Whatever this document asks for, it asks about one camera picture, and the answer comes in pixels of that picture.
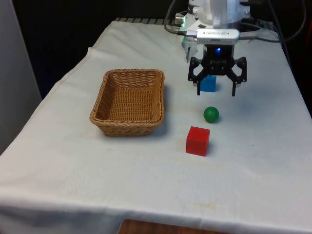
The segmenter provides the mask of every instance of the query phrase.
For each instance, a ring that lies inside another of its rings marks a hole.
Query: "ball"
[[[204,118],[208,123],[214,123],[219,118],[219,111],[217,108],[210,106],[204,112]]]

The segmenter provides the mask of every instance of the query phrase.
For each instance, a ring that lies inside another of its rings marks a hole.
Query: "wicker basket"
[[[90,120],[107,136],[143,136],[164,120],[164,73],[117,69],[105,74]]]

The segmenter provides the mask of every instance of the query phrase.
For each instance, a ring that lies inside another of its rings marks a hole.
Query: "red block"
[[[186,139],[186,152],[192,155],[206,156],[210,130],[191,127]]]

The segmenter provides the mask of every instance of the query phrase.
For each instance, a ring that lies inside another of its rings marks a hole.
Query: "cube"
[[[215,92],[216,76],[207,76],[200,83],[200,90],[203,92]]]
[[[186,152],[192,155],[206,156],[210,130],[191,127],[186,139]]]

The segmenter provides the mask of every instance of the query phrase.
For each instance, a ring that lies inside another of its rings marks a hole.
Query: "blue block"
[[[203,92],[215,92],[216,76],[207,76],[200,83],[200,90]]]

